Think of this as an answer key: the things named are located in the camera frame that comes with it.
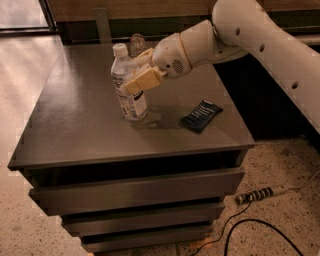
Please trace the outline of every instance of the table top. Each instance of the table top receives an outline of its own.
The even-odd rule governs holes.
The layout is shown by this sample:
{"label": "table top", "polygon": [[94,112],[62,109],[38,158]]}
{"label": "table top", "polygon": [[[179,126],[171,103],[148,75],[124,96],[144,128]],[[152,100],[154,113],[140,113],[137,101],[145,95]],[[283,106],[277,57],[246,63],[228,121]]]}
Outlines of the table top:
{"label": "table top", "polygon": [[[145,91],[148,116],[125,121],[110,74],[111,44],[65,46],[9,163],[11,170],[249,148],[245,123],[211,64]],[[202,100],[223,108],[201,134],[179,119]]]}

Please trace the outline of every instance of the drawer front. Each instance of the drawer front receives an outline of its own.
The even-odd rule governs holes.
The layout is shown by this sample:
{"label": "drawer front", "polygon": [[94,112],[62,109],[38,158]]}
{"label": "drawer front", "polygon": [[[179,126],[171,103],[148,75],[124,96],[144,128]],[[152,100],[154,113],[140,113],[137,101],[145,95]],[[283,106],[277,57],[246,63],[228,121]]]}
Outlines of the drawer front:
{"label": "drawer front", "polygon": [[30,190],[30,197],[48,215],[97,212],[234,194],[241,168],[145,177]]}
{"label": "drawer front", "polygon": [[170,230],[131,233],[118,236],[95,236],[82,238],[82,247],[91,253],[123,250],[151,245],[202,240],[209,237],[211,225],[185,226]]}
{"label": "drawer front", "polygon": [[125,210],[103,212],[103,214],[82,214],[63,218],[62,226],[72,236],[92,236],[98,234],[159,228],[186,223],[212,222],[224,209],[223,203],[190,203],[176,207],[156,209]]}

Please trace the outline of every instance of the bottle cap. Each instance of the bottle cap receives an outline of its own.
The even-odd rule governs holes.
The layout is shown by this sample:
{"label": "bottle cap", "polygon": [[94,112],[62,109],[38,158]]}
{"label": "bottle cap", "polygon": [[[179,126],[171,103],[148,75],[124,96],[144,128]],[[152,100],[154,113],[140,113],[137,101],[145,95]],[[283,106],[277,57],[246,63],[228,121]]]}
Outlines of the bottle cap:
{"label": "bottle cap", "polygon": [[125,57],[128,55],[127,46],[123,43],[118,43],[113,46],[114,57]]}

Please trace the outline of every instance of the clear plastic bottle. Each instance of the clear plastic bottle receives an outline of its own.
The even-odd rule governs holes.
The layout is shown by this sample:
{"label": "clear plastic bottle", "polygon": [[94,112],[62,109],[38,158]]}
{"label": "clear plastic bottle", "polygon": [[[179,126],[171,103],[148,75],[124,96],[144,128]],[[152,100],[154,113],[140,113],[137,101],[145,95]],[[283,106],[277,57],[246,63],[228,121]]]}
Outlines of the clear plastic bottle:
{"label": "clear plastic bottle", "polygon": [[132,77],[133,72],[139,69],[139,66],[128,55],[127,46],[118,43],[113,46],[115,60],[111,67],[113,84],[119,98],[122,113],[126,120],[137,121],[142,119],[147,113],[147,103],[143,91],[136,94],[130,94],[121,85]]}
{"label": "clear plastic bottle", "polygon": [[145,50],[147,50],[147,47],[143,35],[139,33],[133,34],[130,38],[130,56],[135,58]]}

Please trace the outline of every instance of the cabinet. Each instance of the cabinet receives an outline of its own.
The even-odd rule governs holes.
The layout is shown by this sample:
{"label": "cabinet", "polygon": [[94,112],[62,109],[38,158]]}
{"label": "cabinet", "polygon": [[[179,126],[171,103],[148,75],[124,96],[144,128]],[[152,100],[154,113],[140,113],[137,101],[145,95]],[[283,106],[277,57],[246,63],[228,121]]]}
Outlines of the cabinet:
{"label": "cabinet", "polygon": [[[199,240],[236,191],[254,141],[212,65],[145,92],[123,120],[112,45],[65,46],[9,168],[30,197],[93,253]],[[201,134],[179,124],[201,100],[221,108]]]}

